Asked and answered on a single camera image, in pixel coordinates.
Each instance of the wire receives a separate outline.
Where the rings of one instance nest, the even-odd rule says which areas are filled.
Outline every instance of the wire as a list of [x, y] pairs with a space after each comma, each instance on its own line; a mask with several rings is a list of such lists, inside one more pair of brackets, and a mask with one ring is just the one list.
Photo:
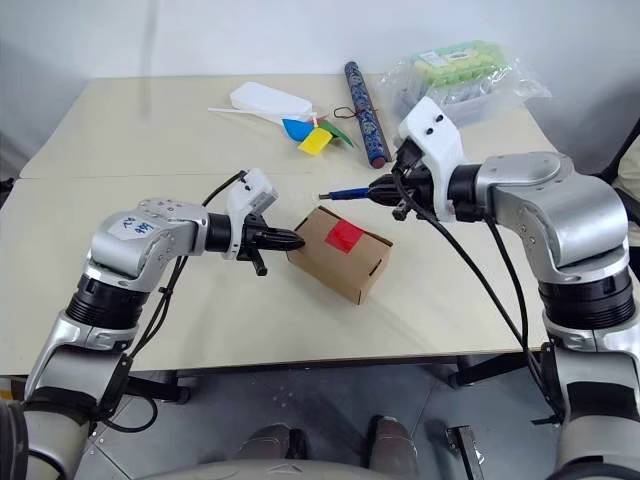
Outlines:
[[107, 419], [103, 420], [102, 423], [104, 423], [110, 429], [122, 433], [140, 433], [153, 425], [158, 418], [158, 406], [156, 405], [156, 402], [154, 402], [153, 398], [149, 397], [148, 395], [142, 395], [138, 392], [136, 392], [136, 395], [140, 396], [140, 398], [143, 398], [149, 405], [151, 405], [151, 418], [147, 423], [139, 427], [123, 427], [122, 425], [118, 425], [117, 423]]
[[582, 480], [593, 477], [640, 480], [640, 472], [610, 463], [574, 463], [561, 468], [548, 477], [547, 480]]
[[498, 230], [495, 220], [490, 215], [484, 215], [484, 221], [489, 227], [491, 235], [493, 235], [493, 238], [496, 241], [496, 245], [498, 246], [498, 250], [500, 251], [500, 256], [502, 257], [502, 260], [504, 261], [504, 264], [509, 271], [509, 276], [511, 277], [513, 287], [516, 291], [516, 297], [518, 299], [518, 305], [520, 307], [520, 317], [522, 318], [522, 352], [525, 355], [527, 367], [531, 372], [533, 381], [540, 390], [540, 393], [542, 393], [542, 396], [544, 397], [551, 410], [553, 410], [555, 416], [558, 419], [562, 419], [561, 409], [558, 407], [558, 405], [556, 405], [556, 403], [549, 395], [549, 392], [547, 391], [544, 382], [542, 381], [542, 372], [540, 370], [540, 365], [538, 365], [538, 362], [536, 362], [535, 357], [529, 349], [529, 316], [527, 314], [527, 304], [524, 298], [524, 292], [522, 291], [522, 285], [520, 284], [520, 279], [518, 278], [516, 269], [513, 266], [511, 258], [509, 257], [509, 252], [507, 251], [507, 247], [502, 240], [502, 236], [500, 235], [500, 231]]
[[[206, 207], [211, 203], [211, 201], [225, 188], [234, 183], [235, 181], [241, 179], [247, 174], [244, 170], [240, 170], [238, 173], [233, 175], [231, 178], [227, 179], [222, 185], [216, 188], [213, 192], [211, 192], [207, 198], [202, 202], [202, 206]], [[182, 256], [177, 257], [176, 262], [173, 266], [173, 271], [171, 272], [171, 276], [169, 277], [169, 281], [165, 287], [160, 288], [160, 292], [162, 296], [158, 301], [158, 305], [156, 305], [156, 309], [151, 315], [151, 319], [147, 324], [144, 332], [140, 336], [140, 340], [131, 351], [129, 355], [131, 358], [135, 358], [135, 356], [142, 350], [152, 339], [156, 336], [162, 325], [164, 324], [165, 319], [167, 318], [167, 314], [169, 312], [169, 305], [171, 304], [171, 297], [173, 295], [173, 290], [182, 274], [182, 270], [187, 264], [187, 260], [189, 257]]]
[[498, 250], [500, 250], [500, 254], [502, 255], [502, 259], [504, 260], [505, 265], [507, 266], [507, 270], [509, 271], [509, 275], [511, 276], [511, 279], [514, 284], [514, 288], [516, 290], [516, 296], [518, 297], [518, 303], [520, 305], [520, 314], [522, 316], [522, 335], [516, 328], [515, 324], [513, 323], [513, 320], [511, 320], [511, 317], [505, 310], [504, 306], [502, 305], [502, 302], [500, 302], [500, 299], [494, 292], [493, 288], [487, 281], [486, 277], [483, 275], [482, 271], [478, 268], [476, 263], [471, 259], [471, 257], [466, 252], [464, 247], [462, 247], [462, 245], [458, 243], [455, 237], [451, 235], [451, 233], [444, 226], [442, 226], [440, 222], [438, 222], [438, 220], [433, 216], [433, 214], [429, 213], [425, 208], [421, 207], [418, 204], [418, 202], [416, 202], [411, 197], [411, 195], [409, 195], [409, 193], [405, 190], [404, 185], [402, 184], [401, 173], [398, 170], [394, 170], [392, 171], [392, 174], [393, 174], [393, 183], [396, 186], [396, 189], [400, 193], [400, 196], [405, 201], [405, 203], [409, 205], [409, 207], [411, 207], [413, 210], [415, 210], [421, 217], [424, 217], [424, 219], [430, 225], [432, 225], [442, 236], [445, 237], [445, 239], [451, 244], [451, 246], [455, 249], [455, 251], [460, 255], [460, 257], [462, 257], [465, 263], [473, 271], [476, 277], [478, 277], [478, 280], [480, 280], [480, 283], [482, 283], [482, 286], [485, 288], [485, 290], [491, 297], [491, 300], [493, 300], [493, 303], [496, 305], [498, 311], [504, 318], [505, 322], [507, 323], [507, 326], [509, 327], [509, 329], [511, 330], [515, 338], [518, 340], [518, 343], [520, 343], [523, 354], [525, 355], [527, 367], [529, 367], [529, 371], [531, 372], [531, 376], [533, 377], [533, 381], [535, 382], [537, 387], [540, 389], [540, 392], [542, 393], [549, 407], [553, 410], [553, 413], [556, 415], [556, 417], [559, 419], [562, 418], [560, 409], [555, 405], [555, 403], [553, 402], [553, 400], [551, 399], [551, 397], [549, 396], [549, 394], [547, 393], [544, 387], [544, 383], [542, 382], [540, 367], [535, 361], [535, 358], [533, 358], [533, 354], [529, 350], [529, 346], [528, 346], [529, 321], [527, 316], [526, 303], [524, 301], [524, 293], [522, 292], [522, 285], [520, 284], [520, 280], [518, 279], [515, 268], [513, 267], [513, 263], [509, 258], [509, 254], [506, 250], [504, 242], [502, 241], [500, 232], [498, 232], [498, 229], [496, 228], [496, 225], [493, 219], [491, 219], [490, 217], [487, 217], [490, 219], [490, 222], [488, 222], [487, 225], [489, 226], [489, 229], [491, 230], [491, 233], [494, 236], [496, 244], [498, 245]]
[[[204, 199], [204, 201], [202, 202], [202, 206], [206, 207], [207, 205], [209, 205], [209, 203], [211, 203], [211, 201], [220, 192], [222, 192], [225, 188], [227, 188], [233, 182], [244, 177], [246, 174], [247, 172], [245, 172], [244, 170], [240, 170], [238, 173], [236, 173], [231, 178], [226, 180], [222, 185], [220, 185], [213, 192], [211, 192], [207, 196], [207, 198]], [[167, 285], [159, 289], [159, 291], [162, 293], [162, 296], [160, 297], [160, 300], [156, 305], [156, 309], [153, 311], [153, 314], [151, 315], [151, 319], [149, 320], [147, 327], [145, 328], [144, 332], [140, 336], [140, 340], [138, 340], [138, 343], [136, 344], [136, 346], [131, 351], [131, 354], [129, 355], [131, 359], [135, 358], [135, 356], [138, 353], [140, 353], [140, 350], [142, 350], [153, 339], [153, 337], [156, 336], [158, 331], [160, 331], [160, 328], [162, 328], [162, 325], [164, 324], [164, 321], [167, 318], [167, 314], [169, 313], [169, 305], [171, 304], [171, 297], [173, 296], [173, 290], [176, 286], [176, 283], [178, 283], [178, 280], [180, 279], [180, 275], [182, 274], [184, 267], [187, 265], [188, 259], [189, 257], [187, 256], [181, 256], [176, 258], [176, 262], [173, 266], [173, 271], [171, 272], [171, 276], [169, 277], [169, 281], [167, 282]], [[138, 393], [138, 392], [134, 392], [134, 393], [144, 398], [149, 403], [149, 405], [151, 405], [151, 409], [152, 409], [151, 419], [149, 419], [147, 423], [145, 423], [140, 427], [123, 427], [122, 425], [118, 425], [117, 423], [114, 423], [110, 420], [103, 420], [103, 423], [107, 427], [122, 433], [139, 433], [148, 429], [149, 427], [151, 427], [151, 425], [154, 424], [154, 422], [158, 418], [158, 406], [156, 405], [156, 402], [153, 400], [153, 398], [147, 395], [143, 395], [142, 393]]]
[[511, 317], [509, 316], [509, 314], [505, 310], [504, 306], [502, 305], [502, 302], [500, 302], [500, 299], [498, 298], [496, 293], [493, 291], [493, 288], [491, 288], [491, 285], [489, 284], [489, 282], [487, 281], [485, 276], [482, 274], [482, 271], [475, 264], [473, 259], [465, 251], [465, 249], [462, 247], [462, 245], [460, 245], [460, 243], [458, 243], [458, 241], [455, 239], [455, 237], [453, 235], [451, 235], [449, 230], [447, 230], [445, 227], [443, 227], [440, 224], [440, 222], [438, 222], [438, 220], [436, 220], [436, 218], [431, 213], [429, 213], [426, 209], [422, 208], [420, 205], [418, 205], [418, 203], [413, 198], [411, 198], [411, 196], [405, 190], [404, 185], [402, 185], [402, 177], [401, 177], [400, 172], [398, 172], [396, 170], [396, 171], [392, 172], [392, 174], [393, 174], [393, 183], [396, 186], [396, 189], [400, 193], [400, 196], [405, 201], [405, 203], [407, 205], [409, 205], [413, 210], [415, 210], [421, 217], [424, 217], [424, 219], [433, 228], [435, 228], [449, 242], [449, 244], [451, 244], [451, 246], [458, 253], [458, 255], [460, 255], [460, 257], [462, 257], [462, 259], [469, 266], [471, 271], [476, 275], [476, 277], [478, 277], [478, 280], [480, 280], [480, 283], [482, 283], [482, 286], [484, 287], [484, 289], [489, 294], [489, 297], [491, 297], [491, 300], [493, 300], [493, 303], [496, 305], [496, 308], [498, 309], [498, 311], [502, 315], [502, 318], [504, 318], [505, 322], [507, 322], [507, 325], [508, 325], [509, 329], [511, 330], [513, 335], [518, 340], [518, 343], [520, 343], [520, 345], [522, 345], [522, 336], [520, 335], [520, 332], [518, 331], [518, 329], [514, 325], [513, 321], [511, 320]]

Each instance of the metal bracket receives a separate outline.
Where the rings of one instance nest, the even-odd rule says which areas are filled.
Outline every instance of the metal bracket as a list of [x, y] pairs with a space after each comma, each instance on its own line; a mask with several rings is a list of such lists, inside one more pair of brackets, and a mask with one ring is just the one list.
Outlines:
[[484, 480], [480, 465], [484, 462], [476, 446], [473, 431], [469, 425], [448, 428], [445, 432], [449, 448], [452, 452], [460, 453], [464, 470], [469, 480]]

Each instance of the table leg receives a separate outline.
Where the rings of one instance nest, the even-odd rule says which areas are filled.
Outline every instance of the table leg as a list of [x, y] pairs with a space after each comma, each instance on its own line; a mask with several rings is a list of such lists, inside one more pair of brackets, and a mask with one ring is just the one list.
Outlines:
[[527, 366], [522, 352], [504, 353], [477, 365], [464, 365], [458, 362], [458, 372], [449, 376], [449, 385], [453, 388], [467, 387], [481, 380], [496, 377]]
[[175, 371], [166, 374], [164, 382], [154, 382], [143, 378], [129, 377], [126, 392], [129, 395], [148, 396], [164, 402], [185, 404], [189, 401], [191, 390], [189, 387], [178, 385], [178, 375]]
[[459, 452], [469, 480], [484, 480], [480, 463], [484, 460], [476, 448], [473, 431], [468, 425], [449, 428], [446, 432], [449, 448]]

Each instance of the beige tabletop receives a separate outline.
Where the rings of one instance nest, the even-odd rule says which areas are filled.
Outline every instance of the beige tabletop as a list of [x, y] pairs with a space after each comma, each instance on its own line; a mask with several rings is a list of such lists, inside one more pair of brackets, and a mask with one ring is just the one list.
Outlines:
[[[208, 105], [225, 104], [228, 91], [248, 79], [153, 80], [151, 98], [157, 108], [151, 108], [154, 121], [146, 124], [138, 115], [139, 105], [130, 101], [142, 81], [89, 84], [0, 211], [0, 374], [30, 370], [57, 312], [75, 290], [93, 232], [111, 213], [133, 208], [149, 196], [199, 202], [229, 173], [260, 167], [280, 193], [266, 212], [267, 221], [291, 228], [319, 203], [318, 193], [363, 186], [383, 173], [371, 169], [358, 149], [331, 145], [312, 158], [299, 152], [275, 124], [206, 111]], [[348, 104], [339, 76], [259, 80], [307, 96], [318, 109]], [[345, 120], [340, 126], [361, 143], [357, 122]], [[136, 129], [139, 136], [132, 133]], [[489, 155], [553, 149], [526, 109], [464, 129], [462, 135], [474, 162]], [[396, 222], [390, 209], [368, 201], [324, 204], [394, 242], [387, 270], [363, 305], [324, 287], [280, 253], [265, 253], [265, 278], [256, 277], [248, 263], [206, 254], [190, 261], [165, 326], [138, 355], [134, 368], [517, 350], [477, 279], [427, 224]], [[222, 211], [223, 205], [224, 195], [210, 210]], [[486, 226], [448, 227], [517, 322], [513, 287]], [[510, 232], [505, 240], [525, 289], [531, 344], [539, 345], [545, 334], [537, 285], [520, 240]], [[142, 324], [156, 301], [154, 294]]]
[[[332, 171], [336, 162], [363, 177], [373, 176], [354, 118], [331, 121], [359, 148], [332, 142], [322, 156], [310, 157], [297, 150], [279, 125], [253, 115], [207, 111], [230, 106], [229, 93], [248, 80], [307, 98], [319, 113], [353, 107], [344, 75], [93, 80], [21, 177], [231, 174], [247, 165], [260, 165], [269, 174], [315, 173]], [[377, 100], [374, 84], [370, 79], [391, 145], [398, 119]], [[463, 135], [473, 162], [501, 153], [553, 149], [524, 107]]]

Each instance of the blue paper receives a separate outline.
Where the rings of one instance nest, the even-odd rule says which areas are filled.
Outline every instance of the blue paper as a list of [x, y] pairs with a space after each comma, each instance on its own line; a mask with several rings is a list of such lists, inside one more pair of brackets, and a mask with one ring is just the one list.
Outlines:
[[302, 142], [313, 130], [313, 125], [307, 122], [301, 122], [300, 120], [283, 118], [282, 123], [287, 134], [296, 142]]

